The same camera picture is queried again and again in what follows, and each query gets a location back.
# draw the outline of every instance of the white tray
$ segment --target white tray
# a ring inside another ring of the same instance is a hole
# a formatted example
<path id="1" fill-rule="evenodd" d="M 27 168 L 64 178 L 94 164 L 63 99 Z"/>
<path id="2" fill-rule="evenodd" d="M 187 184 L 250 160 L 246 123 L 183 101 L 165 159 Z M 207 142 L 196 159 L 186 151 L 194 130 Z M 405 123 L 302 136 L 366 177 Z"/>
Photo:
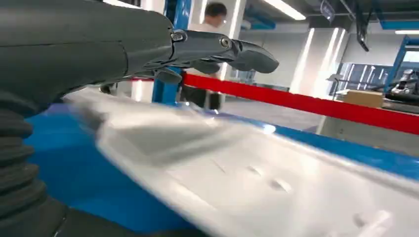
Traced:
<path id="1" fill-rule="evenodd" d="M 274 127 L 88 90 L 72 97 L 106 115 L 97 137 L 104 155 L 211 236 L 419 236 L 415 181 L 276 136 Z"/>

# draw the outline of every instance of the red barrier tape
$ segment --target red barrier tape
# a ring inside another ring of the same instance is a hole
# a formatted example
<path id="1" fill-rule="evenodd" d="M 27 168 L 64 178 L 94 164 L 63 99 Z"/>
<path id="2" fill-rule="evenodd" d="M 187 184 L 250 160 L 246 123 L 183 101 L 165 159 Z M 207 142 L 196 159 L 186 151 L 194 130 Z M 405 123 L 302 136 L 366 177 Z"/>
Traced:
<path id="1" fill-rule="evenodd" d="M 322 100 L 305 95 L 190 74 L 184 76 L 184 83 L 255 101 L 419 135 L 419 117 L 415 115 Z"/>

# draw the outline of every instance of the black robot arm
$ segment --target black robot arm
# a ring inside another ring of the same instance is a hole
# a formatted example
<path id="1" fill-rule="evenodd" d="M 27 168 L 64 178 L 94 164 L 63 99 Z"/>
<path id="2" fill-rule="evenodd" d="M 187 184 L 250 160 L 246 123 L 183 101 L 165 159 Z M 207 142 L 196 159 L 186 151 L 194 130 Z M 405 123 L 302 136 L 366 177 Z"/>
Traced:
<path id="1" fill-rule="evenodd" d="M 82 86 L 132 75 L 177 82 L 167 66 L 212 72 L 220 62 L 262 73 L 278 62 L 262 48 L 220 34 L 173 31 L 164 16 L 95 0 L 0 1 L 0 236 L 131 237 L 114 223 L 46 193 L 23 145 L 36 115 Z"/>

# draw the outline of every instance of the blue pillar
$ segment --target blue pillar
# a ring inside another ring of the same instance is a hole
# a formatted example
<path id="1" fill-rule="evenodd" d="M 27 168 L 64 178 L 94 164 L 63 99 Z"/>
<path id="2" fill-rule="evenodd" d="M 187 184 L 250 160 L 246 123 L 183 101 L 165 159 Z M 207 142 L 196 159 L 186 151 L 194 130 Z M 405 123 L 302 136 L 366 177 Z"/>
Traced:
<path id="1" fill-rule="evenodd" d="M 192 7 L 192 0 L 176 0 L 176 13 L 173 21 L 175 29 L 187 29 L 189 23 L 189 15 Z M 171 68 L 173 71 L 180 73 L 179 68 Z M 159 81 L 158 79 L 154 82 L 153 89 L 153 102 L 174 104 L 177 84 L 167 84 Z"/>

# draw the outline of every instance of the window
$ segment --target window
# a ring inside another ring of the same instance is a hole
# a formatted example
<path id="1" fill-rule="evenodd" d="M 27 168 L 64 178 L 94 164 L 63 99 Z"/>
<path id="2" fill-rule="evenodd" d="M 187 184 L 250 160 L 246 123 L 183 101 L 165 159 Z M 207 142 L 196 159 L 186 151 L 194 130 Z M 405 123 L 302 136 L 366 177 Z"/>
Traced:
<path id="1" fill-rule="evenodd" d="M 333 83 L 330 95 L 345 90 L 371 90 L 375 86 L 384 85 L 390 73 L 391 66 L 342 63 L 339 74 L 343 76 L 339 83 Z"/>

